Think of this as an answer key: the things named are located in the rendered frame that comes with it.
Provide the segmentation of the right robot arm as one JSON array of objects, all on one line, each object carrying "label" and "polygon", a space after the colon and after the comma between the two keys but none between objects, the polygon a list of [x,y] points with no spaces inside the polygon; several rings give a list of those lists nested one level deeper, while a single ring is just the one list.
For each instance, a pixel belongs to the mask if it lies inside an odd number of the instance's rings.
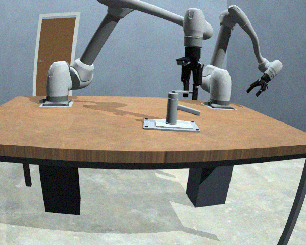
[{"label": "right robot arm", "polygon": [[131,11],[138,10],[183,27],[184,46],[202,48],[202,40],[212,37],[213,28],[205,21],[202,10],[189,8],[184,17],[140,0],[97,0],[108,6],[107,14],[98,26],[82,56],[70,66],[66,61],[54,62],[48,71],[46,98],[43,106],[69,106],[70,90],[87,87],[93,80],[93,62],[120,21]]}]

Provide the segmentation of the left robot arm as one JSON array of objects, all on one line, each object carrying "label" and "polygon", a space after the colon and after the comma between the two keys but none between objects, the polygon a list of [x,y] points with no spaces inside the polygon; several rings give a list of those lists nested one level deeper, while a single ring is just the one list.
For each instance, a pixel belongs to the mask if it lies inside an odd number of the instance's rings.
[{"label": "left robot arm", "polygon": [[[220,31],[215,44],[210,65],[202,73],[203,90],[210,93],[210,100],[204,101],[205,105],[219,109],[234,109],[230,105],[231,77],[227,70],[222,68],[231,32],[238,24],[251,38],[254,53],[258,60],[260,72],[268,75],[270,80],[279,74],[282,63],[279,60],[269,62],[261,56],[258,37],[245,13],[236,5],[229,6],[220,16]],[[210,76],[211,75],[211,76]]]}]

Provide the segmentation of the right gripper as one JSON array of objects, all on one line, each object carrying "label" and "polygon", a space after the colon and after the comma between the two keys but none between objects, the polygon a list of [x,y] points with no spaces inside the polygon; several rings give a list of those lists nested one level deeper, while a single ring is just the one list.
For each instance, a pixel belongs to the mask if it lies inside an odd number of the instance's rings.
[{"label": "right gripper", "polygon": [[204,64],[201,64],[200,59],[201,49],[195,47],[185,47],[185,57],[191,58],[191,63],[182,66],[181,82],[183,82],[184,91],[189,91],[189,80],[191,71],[193,73],[193,93],[192,99],[197,100],[198,89],[202,84],[202,73]]}]

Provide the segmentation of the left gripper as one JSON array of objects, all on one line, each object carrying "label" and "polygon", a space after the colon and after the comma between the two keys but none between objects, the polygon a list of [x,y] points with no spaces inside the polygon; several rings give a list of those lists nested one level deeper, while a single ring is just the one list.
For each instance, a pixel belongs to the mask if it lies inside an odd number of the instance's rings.
[{"label": "left gripper", "polygon": [[260,90],[256,93],[256,96],[258,97],[262,92],[265,91],[269,81],[270,81],[270,78],[268,77],[268,75],[263,74],[261,77],[261,80],[258,79],[257,81],[252,83],[246,92],[249,93],[253,88],[257,86],[261,86]]}]

